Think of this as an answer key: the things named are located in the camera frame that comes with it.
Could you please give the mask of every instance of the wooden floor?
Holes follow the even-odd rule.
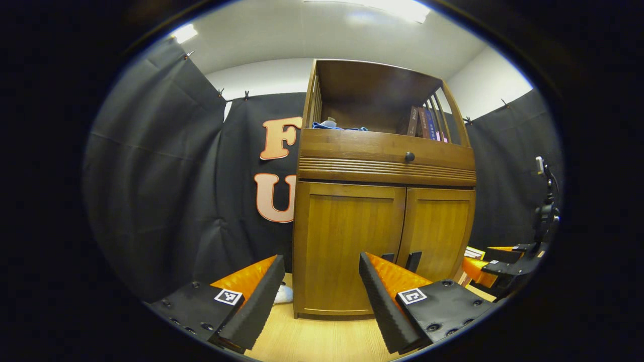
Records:
[[[291,287],[292,274],[284,282]],[[293,303],[273,305],[252,350],[245,353],[265,362],[391,361],[375,318],[321,321],[293,318]]]

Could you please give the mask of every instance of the cabinet door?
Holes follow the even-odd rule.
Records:
[[[295,203],[295,317],[373,313],[359,256],[398,253],[405,188],[298,182]]]
[[[397,264],[420,251],[416,274],[431,281],[453,278],[463,260],[474,221],[474,190],[407,189]]]

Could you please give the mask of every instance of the cabinet drawer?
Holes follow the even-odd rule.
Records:
[[[391,133],[302,129],[298,179],[473,187],[474,151]]]

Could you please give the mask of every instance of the book spine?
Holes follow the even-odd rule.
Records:
[[[416,137],[416,125],[418,125],[418,109],[412,107],[412,114],[409,116],[409,126],[407,127],[407,135]]]
[[[427,116],[425,114],[425,109],[423,107],[418,107],[418,118],[421,120],[421,130],[422,130],[422,137],[423,138],[429,138],[430,137],[430,129],[427,126]]]
[[[425,108],[424,110],[425,110],[425,116],[427,118],[427,125],[429,125],[429,128],[430,128],[430,138],[436,141],[437,138],[436,138],[436,129],[434,127],[434,119],[431,116],[431,112],[427,108]]]

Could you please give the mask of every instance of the blue cloth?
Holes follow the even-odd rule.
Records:
[[[313,122],[313,128],[323,128],[323,129],[344,129],[344,128],[340,128],[340,127],[327,127],[327,126],[324,126],[324,125],[322,125],[322,124],[320,124],[320,123],[317,123],[317,122]],[[346,130],[347,130],[347,131],[368,131],[368,129],[366,129],[365,127],[360,127],[360,128],[347,128]]]

